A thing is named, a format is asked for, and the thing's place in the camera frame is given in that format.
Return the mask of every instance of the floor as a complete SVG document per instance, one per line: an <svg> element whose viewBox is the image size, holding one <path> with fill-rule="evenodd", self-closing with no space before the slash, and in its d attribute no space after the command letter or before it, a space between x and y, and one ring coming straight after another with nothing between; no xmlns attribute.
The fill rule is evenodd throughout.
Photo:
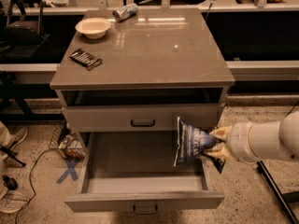
<svg viewBox="0 0 299 224"><path fill-rule="evenodd" d="M229 97L219 126L231 125L239 121L282 120L298 100L299 96ZM36 196L18 214L0 214L0 223L289 223L271 189L257 172L256 164L249 165L235 161L227 162L221 175L212 162L207 161L212 190L223 192L225 196L217 209L160 211L155 215L143 216L126 212L74 214L64 203L64 198L77 192L78 179L74 180L71 175L68 175L58 183L67 169L66 162L57 152L47 151L49 147L56 145L53 138L60 133L60 123L58 121L10 121L7 126L12 132L18 127L26 126L29 134L17 147L18 158L27 165L21 167L8 158L5 175L14 177L19 184L18 191L29 197L33 197L32 187L34 187ZM299 190L298 162L264 161L264 164L283 193ZM81 162L76 166L78 176L81 166ZM292 208L299 216L299 203L292 204Z"/></svg>

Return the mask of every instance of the cabinet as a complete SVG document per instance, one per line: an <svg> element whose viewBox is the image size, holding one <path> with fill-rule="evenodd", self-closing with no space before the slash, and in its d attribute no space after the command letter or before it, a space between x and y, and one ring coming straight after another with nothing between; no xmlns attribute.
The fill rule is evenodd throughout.
<svg viewBox="0 0 299 224"><path fill-rule="evenodd" d="M75 212L216 208L205 160L173 167L176 118L210 130L217 125L234 78L200 11L140 9L124 22L112 10L85 18L112 22L106 35L76 33L50 85L85 157ZM103 63L88 71L72 62L82 48Z"/></svg>

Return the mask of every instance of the drawer handle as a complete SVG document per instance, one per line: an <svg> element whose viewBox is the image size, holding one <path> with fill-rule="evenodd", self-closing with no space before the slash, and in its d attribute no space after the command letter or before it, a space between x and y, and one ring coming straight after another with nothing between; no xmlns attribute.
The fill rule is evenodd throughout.
<svg viewBox="0 0 299 224"><path fill-rule="evenodd" d="M136 206L133 206L133 211L135 214L137 215L153 215L156 214L158 212L158 205L155 205L155 210L153 210L152 212L137 212L136 211Z"/></svg>
<svg viewBox="0 0 299 224"><path fill-rule="evenodd" d="M145 123L144 121L143 122L141 122L141 121L134 121L134 120L132 120L131 119L131 126L132 127L153 127L153 126L155 126L155 124L156 124L156 120L155 119L153 119L152 121L151 121L151 123Z"/></svg>

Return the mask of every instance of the blue tape mark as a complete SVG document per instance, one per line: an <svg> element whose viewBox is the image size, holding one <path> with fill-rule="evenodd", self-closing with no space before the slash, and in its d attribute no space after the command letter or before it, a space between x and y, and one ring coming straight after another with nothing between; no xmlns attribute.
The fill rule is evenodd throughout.
<svg viewBox="0 0 299 224"><path fill-rule="evenodd" d="M64 182L64 180L66 179L66 177L68 175L72 176L72 179L74 181L76 181L78 179L78 175L76 173L75 167L77 166L77 164L80 162L80 160L66 160L66 164L67 164L67 169L65 170L65 172L62 174L61 177L58 178L58 180L56 181L56 183L61 184Z"/></svg>

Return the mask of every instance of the pants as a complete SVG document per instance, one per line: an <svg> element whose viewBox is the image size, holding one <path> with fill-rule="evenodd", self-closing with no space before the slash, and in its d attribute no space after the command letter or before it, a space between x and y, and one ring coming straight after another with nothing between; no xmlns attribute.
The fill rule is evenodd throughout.
<svg viewBox="0 0 299 224"><path fill-rule="evenodd" d="M15 136L10 134L7 127L0 121L0 145L4 147L9 147L15 141ZM2 199L7 193L7 187L4 186L2 180L4 170L4 162L0 156L0 199Z"/></svg>

